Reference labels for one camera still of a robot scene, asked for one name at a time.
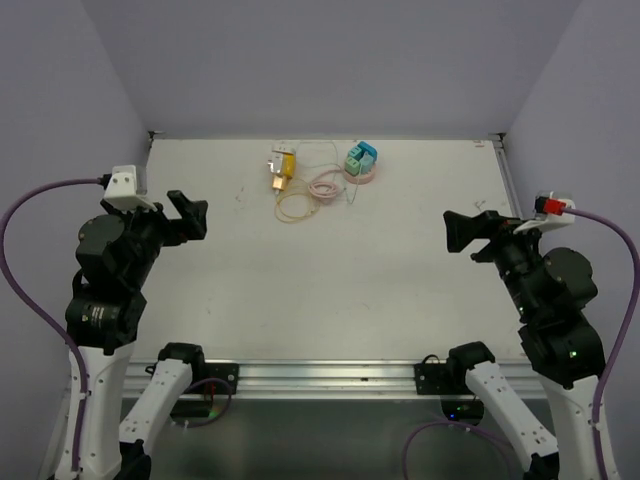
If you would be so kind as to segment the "yellow cube socket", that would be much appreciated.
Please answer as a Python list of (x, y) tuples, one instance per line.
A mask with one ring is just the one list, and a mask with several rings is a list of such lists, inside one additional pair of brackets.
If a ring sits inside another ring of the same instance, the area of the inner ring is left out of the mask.
[(295, 175), (296, 157), (293, 153), (275, 152), (269, 163), (272, 188), (276, 193), (285, 191)]

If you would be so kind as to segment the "white plug adapter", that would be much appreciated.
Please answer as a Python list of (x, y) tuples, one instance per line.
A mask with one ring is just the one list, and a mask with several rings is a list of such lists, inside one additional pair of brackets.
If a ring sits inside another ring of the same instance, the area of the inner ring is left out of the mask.
[(288, 144), (274, 144), (267, 165), (272, 174), (292, 177), (296, 167), (295, 149)]

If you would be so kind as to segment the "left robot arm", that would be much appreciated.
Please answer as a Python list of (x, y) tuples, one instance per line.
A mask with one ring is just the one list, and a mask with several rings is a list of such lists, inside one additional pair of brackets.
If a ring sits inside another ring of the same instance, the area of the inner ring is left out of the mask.
[(57, 479), (114, 479), (122, 467), (120, 418), (127, 367), (146, 307), (143, 285), (165, 247), (199, 241), (207, 234), (208, 203), (171, 190), (176, 219), (163, 207), (104, 214), (78, 233), (72, 299), (65, 312), (71, 398)]

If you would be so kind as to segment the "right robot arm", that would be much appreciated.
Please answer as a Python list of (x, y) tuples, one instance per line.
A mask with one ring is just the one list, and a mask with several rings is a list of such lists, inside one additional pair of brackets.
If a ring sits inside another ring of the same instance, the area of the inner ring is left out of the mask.
[(619, 478), (603, 402), (609, 363), (583, 313), (598, 293), (592, 266), (569, 248), (539, 251), (544, 233), (574, 223), (572, 201), (542, 197), (531, 219), (496, 211), (474, 217), (447, 211), (443, 218), (449, 252), (485, 241), (471, 258), (495, 265), (519, 313), (521, 346), (540, 378), (553, 427), (529, 410), (481, 342), (450, 350), (449, 387), (481, 400), (514, 448), (524, 478)]

